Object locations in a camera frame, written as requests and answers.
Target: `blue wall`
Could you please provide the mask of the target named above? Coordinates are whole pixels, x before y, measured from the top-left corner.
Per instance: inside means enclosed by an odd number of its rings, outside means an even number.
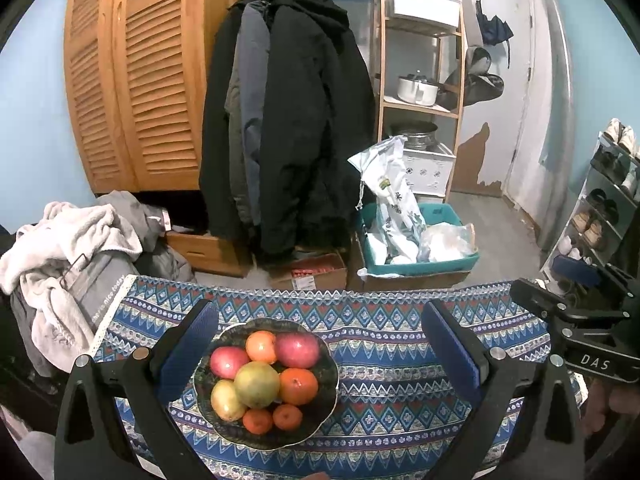
[[[90,205],[66,105],[66,0],[36,0],[0,52],[0,224],[37,222],[48,202]]]
[[[604,0],[559,0],[574,66],[575,149],[569,188],[578,193],[598,132],[617,117],[640,137],[640,54]]]

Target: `gray floor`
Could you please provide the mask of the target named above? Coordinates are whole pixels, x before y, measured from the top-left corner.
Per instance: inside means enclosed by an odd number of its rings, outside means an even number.
[[[521,213],[501,198],[452,193],[449,203],[464,223],[473,223],[480,260],[460,286],[535,278],[540,270],[540,249],[533,229]],[[252,269],[246,278],[196,272],[203,285],[231,288],[269,288],[267,273]]]

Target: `decorative plate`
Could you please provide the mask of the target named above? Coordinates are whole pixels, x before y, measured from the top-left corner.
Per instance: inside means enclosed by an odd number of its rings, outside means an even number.
[[[237,346],[244,349],[249,335],[257,330],[268,330],[274,334],[308,332],[302,325],[293,321],[272,319],[270,317],[259,317],[246,323],[229,326],[209,345],[206,354],[202,357],[195,371],[194,386],[200,413],[222,437],[234,444],[268,451],[285,446],[293,446],[305,441],[329,418],[338,401],[338,367],[331,357],[325,342],[315,336],[320,346],[320,359],[310,370],[318,379],[318,394],[310,403],[299,406],[303,415],[300,427],[293,431],[282,431],[274,426],[264,435],[249,433],[242,425],[242,420],[226,422],[213,411],[210,403],[211,390],[220,378],[210,370],[209,358],[211,353],[219,346]],[[279,362],[276,362],[273,368],[278,373],[285,369]],[[274,402],[267,409],[273,412],[277,405]]]

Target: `orange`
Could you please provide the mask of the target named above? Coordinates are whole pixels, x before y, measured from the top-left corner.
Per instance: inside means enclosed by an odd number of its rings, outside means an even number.
[[[264,435],[273,427],[273,417],[267,410],[246,410],[242,425],[249,433]]]
[[[280,374],[280,398],[286,404],[301,406],[318,394],[318,380],[313,372],[302,368],[287,368]]]
[[[251,361],[261,361],[267,364],[276,362],[276,336],[267,330],[252,333],[244,345]]]
[[[283,431],[293,431],[302,423],[302,412],[292,404],[281,404],[273,412],[273,423]]]

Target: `louvered wardrobe door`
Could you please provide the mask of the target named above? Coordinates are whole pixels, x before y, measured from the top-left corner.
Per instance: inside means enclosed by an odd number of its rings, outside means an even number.
[[[198,189],[204,0],[116,0],[118,103],[142,189]]]
[[[120,123],[111,57],[113,0],[68,0],[65,84],[84,171],[95,193],[138,189]]]

